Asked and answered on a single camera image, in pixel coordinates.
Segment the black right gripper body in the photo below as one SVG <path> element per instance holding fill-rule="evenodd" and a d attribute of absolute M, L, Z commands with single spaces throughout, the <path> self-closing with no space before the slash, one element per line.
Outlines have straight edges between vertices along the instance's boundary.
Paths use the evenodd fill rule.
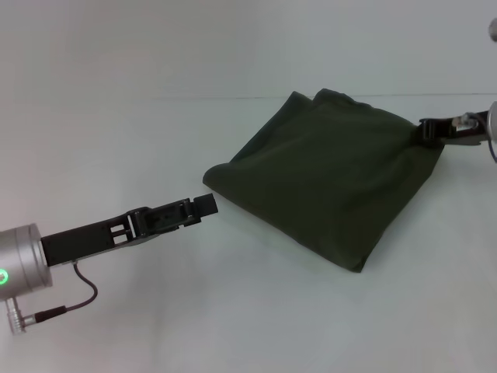
<path fill-rule="evenodd" d="M 467 112 L 459 117 L 447 118 L 445 145 L 478 146 L 488 142 L 488 111 Z"/>

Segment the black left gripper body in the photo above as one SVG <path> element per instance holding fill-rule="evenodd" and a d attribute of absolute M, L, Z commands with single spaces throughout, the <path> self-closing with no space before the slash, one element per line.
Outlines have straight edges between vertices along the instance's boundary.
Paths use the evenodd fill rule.
<path fill-rule="evenodd" d="M 141 243 L 148 233 L 144 213 L 149 210 L 140 207 L 115 218 L 42 237 L 47 265 L 54 267 Z"/>

